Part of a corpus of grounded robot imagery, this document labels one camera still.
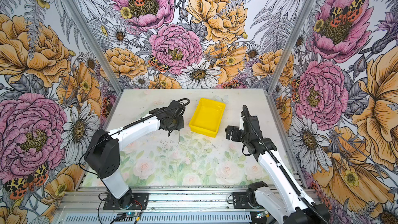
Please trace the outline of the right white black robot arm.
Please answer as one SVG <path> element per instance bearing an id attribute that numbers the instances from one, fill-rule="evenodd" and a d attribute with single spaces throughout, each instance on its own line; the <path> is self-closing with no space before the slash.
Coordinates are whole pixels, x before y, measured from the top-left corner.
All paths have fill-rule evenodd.
<path id="1" fill-rule="evenodd" d="M 242 143 L 243 154 L 255 158 L 277 190 L 273 193 L 262 181 L 249 185 L 247 196 L 251 206 L 265 208 L 279 224 L 330 222 L 329 209 L 322 203 L 317 204 L 294 179 L 273 141 L 263 137 L 258 117 L 251 115 L 246 105 L 243 105 L 239 126 L 226 127 L 226 139 Z"/>

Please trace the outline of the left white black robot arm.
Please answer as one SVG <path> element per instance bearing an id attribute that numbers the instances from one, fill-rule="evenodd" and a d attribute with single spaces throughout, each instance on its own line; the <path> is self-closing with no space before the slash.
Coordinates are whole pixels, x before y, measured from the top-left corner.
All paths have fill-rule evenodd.
<path id="1" fill-rule="evenodd" d="M 164 130 L 167 135 L 184 128 L 183 114 L 190 104 L 188 98 L 173 100 L 167 107 L 156 108 L 144 117 L 123 127 L 95 131 L 82 159 L 105 185 L 110 198 L 116 200 L 116 207 L 128 209 L 134 202 L 130 186 L 123 179 L 120 170 L 121 152 L 140 138 Z"/>

